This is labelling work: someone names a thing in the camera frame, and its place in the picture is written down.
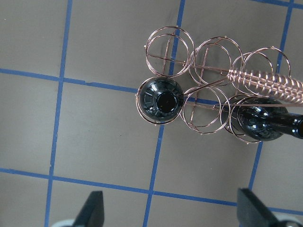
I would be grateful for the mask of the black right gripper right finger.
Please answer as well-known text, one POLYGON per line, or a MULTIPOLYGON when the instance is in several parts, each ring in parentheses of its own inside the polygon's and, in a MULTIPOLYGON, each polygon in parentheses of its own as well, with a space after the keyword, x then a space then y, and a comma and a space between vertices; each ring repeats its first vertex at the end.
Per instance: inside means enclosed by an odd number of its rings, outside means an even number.
POLYGON ((277 217, 248 188, 237 190, 237 219, 242 227, 283 227, 277 217))

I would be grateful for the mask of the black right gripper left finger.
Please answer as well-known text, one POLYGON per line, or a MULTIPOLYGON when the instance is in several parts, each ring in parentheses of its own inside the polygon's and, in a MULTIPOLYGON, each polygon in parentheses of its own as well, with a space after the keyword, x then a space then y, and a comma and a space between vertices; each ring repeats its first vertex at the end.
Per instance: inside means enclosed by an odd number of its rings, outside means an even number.
POLYGON ((80 212, 73 227, 102 227, 105 221, 104 200, 102 191, 92 191, 80 212))

